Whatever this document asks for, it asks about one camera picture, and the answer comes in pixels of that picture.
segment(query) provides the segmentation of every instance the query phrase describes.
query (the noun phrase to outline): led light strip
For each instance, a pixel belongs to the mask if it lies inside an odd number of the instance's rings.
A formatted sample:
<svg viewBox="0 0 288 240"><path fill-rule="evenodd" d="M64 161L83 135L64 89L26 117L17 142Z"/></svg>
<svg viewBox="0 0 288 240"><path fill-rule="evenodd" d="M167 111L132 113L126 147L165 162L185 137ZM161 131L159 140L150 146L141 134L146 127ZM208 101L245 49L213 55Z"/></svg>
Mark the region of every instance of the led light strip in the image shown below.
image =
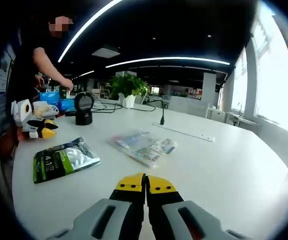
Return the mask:
<svg viewBox="0 0 288 240"><path fill-rule="evenodd" d="M93 73L93 72L95 72L95 71L88 71L88 72L86 72L86 73L83 73L82 75L79 75L78 77L72 78L72 80L73 80L73 79L76 79L76 78L79 78L80 76L84 76L84 75L86 75L86 74L91 74L91 73Z"/></svg>
<svg viewBox="0 0 288 240"><path fill-rule="evenodd" d="M218 61L213 59L207 59L207 58L199 58L199 57L185 57L185 56L166 56L166 57L153 57L153 58L144 58L144 59L137 59L132 61L124 61L120 63L116 63L113 65L106 66L106 68L111 68L118 65L123 64L131 64L131 63L137 63L137 62L144 62L144 61L153 61L153 60L193 60L193 61L204 61L204 62L211 62L211 63L217 63L217 64L224 64L224 65L230 65L229 62L225 61Z"/></svg>
<svg viewBox="0 0 288 240"><path fill-rule="evenodd" d="M69 42L69 44L66 46L65 50L63 51L62 55L58 59L58 62L62 61L63 57L67 53L67 51L70 49L70 47L73 45L73 43L78 39L78 37L85 31L86 28L88 28L89 25L91 25L96 19L98 19L104 12L115 6L116 4L120 3L123 0L113 0L109 4L102 7L97 13L95 13L81 28L78 30L78 32L75 34L75 36L72 38L72 40Z"/></svg>
<svg viewBox="0 0 288 240"><path fill-rule="evenodd" d="M196 67L196 66L176 66L176 65L156 65L156 66L136 66L136 67L129 67L128 69L140 69L140 68L183 68L183 69L200 69L200 70L207 70L207 71L211 71L211 72L217 72L217 73L221 73L221 74L227 74L224 71L218 71L218 70L213 70L210 68L202 68L202 67Z"/></svg>

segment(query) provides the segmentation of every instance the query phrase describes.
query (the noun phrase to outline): black shirt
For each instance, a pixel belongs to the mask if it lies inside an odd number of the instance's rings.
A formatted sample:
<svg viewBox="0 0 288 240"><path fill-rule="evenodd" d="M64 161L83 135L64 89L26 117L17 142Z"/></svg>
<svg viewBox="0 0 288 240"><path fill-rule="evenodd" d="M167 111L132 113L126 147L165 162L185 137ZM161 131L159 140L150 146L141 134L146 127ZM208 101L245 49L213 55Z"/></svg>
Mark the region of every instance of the black shirt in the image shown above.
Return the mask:
<svg viewBox="0 0 288 240"><path fill-rule="evenodd" d="M43 48L52 63L56 62L57 38L52 37L48 23L28 22L20 29L22 44L11 72L7 88L7 102L21 101L32 98L38 93L35 89L37 81L35 74L38 69L33 62L33 51Z"/></svg>

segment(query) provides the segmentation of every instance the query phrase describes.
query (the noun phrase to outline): person's hand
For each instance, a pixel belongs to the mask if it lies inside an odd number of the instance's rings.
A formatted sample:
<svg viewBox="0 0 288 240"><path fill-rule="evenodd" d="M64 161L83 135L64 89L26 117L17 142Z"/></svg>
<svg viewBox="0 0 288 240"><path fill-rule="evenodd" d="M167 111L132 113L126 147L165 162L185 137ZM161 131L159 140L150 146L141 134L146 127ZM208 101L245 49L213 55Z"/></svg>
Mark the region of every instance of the person's hand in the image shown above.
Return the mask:
<svg viewBox="0 0 288 240"><path fill-rule="evenodd" d="M41 76L35 75L35 79L37 81L37 88L38 89L44 86L44 79Z"/></svg>
<svg viewBox="0 0 288 240"><path fill-rule="evenodd" d="M60 84L63 87L67 87L70 91L73 90L74 84L71 80L67 79L67 78L63 78L62 81L60 81Z"/></svg>

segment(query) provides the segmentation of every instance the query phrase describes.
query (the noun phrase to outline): person's arm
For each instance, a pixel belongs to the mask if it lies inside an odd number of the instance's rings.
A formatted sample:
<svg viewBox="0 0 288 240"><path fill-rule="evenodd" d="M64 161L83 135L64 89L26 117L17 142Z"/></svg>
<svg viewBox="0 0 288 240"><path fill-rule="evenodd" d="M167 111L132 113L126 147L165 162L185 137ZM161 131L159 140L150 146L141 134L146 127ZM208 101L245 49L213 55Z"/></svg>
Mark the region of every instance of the person's arm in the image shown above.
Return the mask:
<svg viewBox="0 0 288 240"><path fill-rule="evenodd" d="M44 86L44 79L41 76L35 74L35 79L37 81L37 88L38 89L40 89L41 87Z"/></svg>
<svg viewBox="0 0 288 240"><path fill-rule="evenodd" d="M33 50L33 60L41 73L59 82L62 86L67 87L70 90L73 89L74 86L72 81L64 78L62 74L57 71L42 47L37 47Z"/></svg>

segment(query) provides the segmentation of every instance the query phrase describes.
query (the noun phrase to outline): black ceiling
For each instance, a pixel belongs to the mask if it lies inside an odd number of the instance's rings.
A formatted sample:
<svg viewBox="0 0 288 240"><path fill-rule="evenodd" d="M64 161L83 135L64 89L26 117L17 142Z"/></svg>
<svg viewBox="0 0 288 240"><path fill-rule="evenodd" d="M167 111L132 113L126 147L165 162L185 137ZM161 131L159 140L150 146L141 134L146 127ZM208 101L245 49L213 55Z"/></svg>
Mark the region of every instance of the black ceiling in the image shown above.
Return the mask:
<svg viewBox="0 0 288 240"><path fill-rule="evenodd" d="M79 10L75 32L108 2L110 0L76 3ZM178 80L179 85L190 87L195 84L198 87L205 70L197 68L231 73L242 48L250 38L255 9L254 0L123 0L82 33L58 68L63 74L73 76L94 70L94 73L82 78L99 79L108 79L115 72L132 68L131 71L137 72L151 84L160 85L168 80ZM62 50L69 38L64 41ZM120 55L113 58L92 56L93 52L104 45L116 48ZM161 60L105 68L125 61L169 56L209 58L229 62L230 65ZM169 65L182 67L162 67ZM217 73L218 88L225 76Z"/></svg>

